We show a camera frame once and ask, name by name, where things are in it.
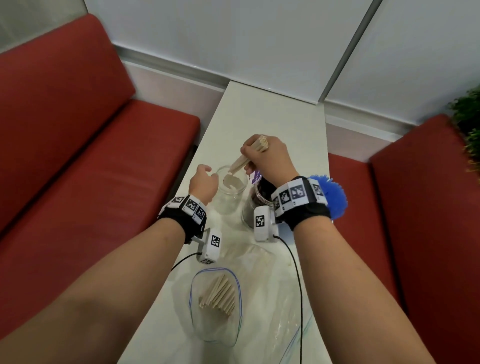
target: wrist strap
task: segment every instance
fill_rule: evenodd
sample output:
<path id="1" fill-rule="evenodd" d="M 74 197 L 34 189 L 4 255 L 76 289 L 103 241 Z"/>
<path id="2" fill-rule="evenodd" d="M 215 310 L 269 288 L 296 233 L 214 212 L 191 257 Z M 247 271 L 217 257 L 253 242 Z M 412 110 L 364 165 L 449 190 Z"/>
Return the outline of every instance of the wrist strap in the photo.
<path id="1" fill-rule="evenodd" d="M 293 229 L 313 216 L 330 218 L 327 199 L 317 180 L 302 176 L 278 187 L 272 193 L 275 218 Z"/>
<path id="2" fill-rule="evenodd" d="M 185 244 L 192 242 L 193 236 L 202 237 L 206 224 L 206 207 L 195 196 L 176 196 L 160 210 L 157 220 L 171 218 L 185 231 Z"/>

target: black cable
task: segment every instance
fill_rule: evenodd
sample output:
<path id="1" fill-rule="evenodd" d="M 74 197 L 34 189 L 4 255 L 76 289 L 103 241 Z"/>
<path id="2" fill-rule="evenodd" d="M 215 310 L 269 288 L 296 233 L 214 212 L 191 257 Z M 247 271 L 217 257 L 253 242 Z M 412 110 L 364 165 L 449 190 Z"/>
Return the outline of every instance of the black cable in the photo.
<path id="1" fill-rule="evenodd" d="M 175 264 L 175 265 L 173 266 L 173 268 L 170 270 L 170 272 L 173 271 L 173 270 L 178 266 L 178 264 L 180 264 L 181 262 L 183 262 L 185 259 L 190 258 L 191 256 L 194 256 L 194 255 L 202 255 L 202 253 L 193 253 L 193 254 L 187 255 L 185 258 L 183 258 L 183 259 L 180 260 L 177 264 Z"/>
<path id="2" fill-rule="evenodd" d="M 288 251 L 290 252 L 290 255 L 292 256 L 293 264 L 295 264 L 295 270 L 297 271 L 297 278 L 299 280 L 299 288 L 300 288 L 300 364 L 301 364 L 301 353 L 302 353 L 302 349 L 303 349 L 303 294 L 301 292 L 300 273 L 299 273 L 299 269 L 297 267 L 297 262 L 295 261 L 295 257 L 293 256 L 293 253 L 290 250 L 287 243 L 285 242 L 285 240 L 283 240 L 282 238 L 280 238 L 279 236 L 276 236 L 276 235 L 274 235 L 273 237 L 281 240 L 281 242 L 283 244 L 285 244 L 285 246 L 287 247 Z"/>

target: person's left hand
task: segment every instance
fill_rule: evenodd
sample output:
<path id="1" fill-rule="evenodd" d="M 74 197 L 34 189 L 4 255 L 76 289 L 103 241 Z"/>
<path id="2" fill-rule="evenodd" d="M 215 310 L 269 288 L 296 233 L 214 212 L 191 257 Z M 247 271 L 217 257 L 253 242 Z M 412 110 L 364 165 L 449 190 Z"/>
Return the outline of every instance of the person's left hand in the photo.
<path id="1" fill-rule="evenodd" d="M 211 170 L 211 167 L 199 164 L 188 188 L 188 193 L 198 198 L 205 206 L 212 202 L 218 189 L 218 174 L 213 173 L 209 176 L 207 172 Z"/>

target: person's right hand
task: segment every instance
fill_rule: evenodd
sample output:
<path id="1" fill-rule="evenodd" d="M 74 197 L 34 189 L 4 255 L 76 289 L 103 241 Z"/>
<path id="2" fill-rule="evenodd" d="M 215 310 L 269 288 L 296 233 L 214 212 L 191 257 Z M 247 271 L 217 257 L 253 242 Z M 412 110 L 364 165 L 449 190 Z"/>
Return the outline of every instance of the person's right hand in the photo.
<path id="1" fill-rule="evenodd" d="M 264 152 L 257 152 L 251 145 L 260 137 L 252 135 L 243 143 L 240 152 L 251 162 L 245 166 L 247 174 L 259 170 L 275 187 L 291 181 L 299 174 L 293 166 L 292 160 L 288 155 L 287 146 L 276 136 L 267 136 L 268 149 Z"/>

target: jar with dark contents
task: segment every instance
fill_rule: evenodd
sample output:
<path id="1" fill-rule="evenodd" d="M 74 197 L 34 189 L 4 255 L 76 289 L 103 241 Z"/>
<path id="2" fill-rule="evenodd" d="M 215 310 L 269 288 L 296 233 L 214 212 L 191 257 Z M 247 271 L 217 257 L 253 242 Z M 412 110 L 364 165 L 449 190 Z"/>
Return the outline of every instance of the jar with dark contents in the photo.
<path id="1" fill-rule="evenodd" d="M 261 178 L 250 189 L 247 201 L 243 206 L 241 212 L 241 219 L 245 225 L 250 229 L 253 229 L 253 212 L 259 206 L 273 206 L 271 195 L 275 192 L 276 188 L 265 178 Z"/>

